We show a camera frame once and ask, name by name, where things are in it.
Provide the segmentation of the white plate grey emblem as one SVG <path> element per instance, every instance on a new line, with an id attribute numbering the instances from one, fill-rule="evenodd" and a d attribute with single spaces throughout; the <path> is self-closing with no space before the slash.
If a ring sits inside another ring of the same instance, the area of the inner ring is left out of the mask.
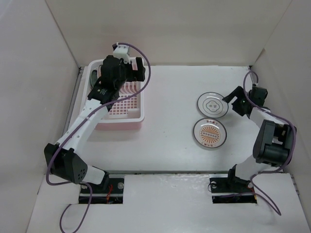
<path id="1" fill-rule="evenodd" d="M 224 117 L 228 112 L 228 103 L 216 92 L 205 92 L 197 100 L 197 108 L 201 114 L 211 118 Z"/>

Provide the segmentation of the blue floral green plate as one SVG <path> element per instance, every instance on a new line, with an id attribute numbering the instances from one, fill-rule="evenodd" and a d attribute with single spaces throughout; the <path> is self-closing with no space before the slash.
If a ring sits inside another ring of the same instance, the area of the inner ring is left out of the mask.
<path id="1" fill-rule="evenodd" d="M 97 70 L 93 70 L 91 72 L 90 78 L 89 78 L 90 90 L 93 89 L 97 79 L 98 79 L 98 71 Z"/>

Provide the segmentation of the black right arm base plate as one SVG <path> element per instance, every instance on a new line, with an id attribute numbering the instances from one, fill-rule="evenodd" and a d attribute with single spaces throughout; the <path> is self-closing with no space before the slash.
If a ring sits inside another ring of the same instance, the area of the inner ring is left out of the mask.
<path id="1" fill-rule="evenodd" d="M 213 204 L 257 204 L 254 189 L 249 184 L 230 183 L 227 177 L 210 177 L 208 188 L 212 193 Z"/>

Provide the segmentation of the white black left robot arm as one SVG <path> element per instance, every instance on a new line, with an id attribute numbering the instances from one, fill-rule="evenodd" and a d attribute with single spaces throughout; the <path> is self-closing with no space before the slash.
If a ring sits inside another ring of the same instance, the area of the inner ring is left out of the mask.
<path id="1" fill-rule="evenodd" d="M 63 184 L 88 184 L 99 193 L 108 189 L 109 174 L 100 168 L 88 165 L 80 157 L 83 147 L 100 120 L 107 115 L 113 105 L 120 102 L 120 90 L 125 83 L 146 82 L 151 69 L 145 68 L 146 56 L 126 60 L 115 55 L 103 59 L 100 77 L 87 96 L 85 105 L 66 133 L 55 144 L 48 143 L 44 148 L 47 162 L 46 182 L 50 175 L 63 179 Z"/>

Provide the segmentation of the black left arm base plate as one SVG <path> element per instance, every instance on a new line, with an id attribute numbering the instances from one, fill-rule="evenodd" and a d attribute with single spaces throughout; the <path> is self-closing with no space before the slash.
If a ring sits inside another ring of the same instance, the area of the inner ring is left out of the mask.
<path id="1" fill-rule="evenodd" d="M 112 176 L 105 190 L 90 184 L 93 192 L 91 204 L 123 204 L 124 176 Z M 90 189 L 82 185 L 78 197 L 79 204 L 88 204 Z"/>

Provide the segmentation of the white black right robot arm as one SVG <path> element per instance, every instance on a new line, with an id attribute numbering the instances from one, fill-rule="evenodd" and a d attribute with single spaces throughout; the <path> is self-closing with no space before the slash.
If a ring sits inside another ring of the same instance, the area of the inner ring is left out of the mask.
<path id="1" fill-rule="evenodd" d="M 267 89 L 256 85 L 249 92 L 238 86 L 223 98 L 224 102 L 229 103 L 236 97 L 232 103 L 233 111 L 247 116 L 259 127 L 252 155 L 228 171 L 224 181 L 228 192 L 243 192 L 249 187 L 253 175 L 266 171 L 270 173 L 270 168 L 281 167 L 291 161 L 296 128 L 263 107 L 267 95 Z"/>

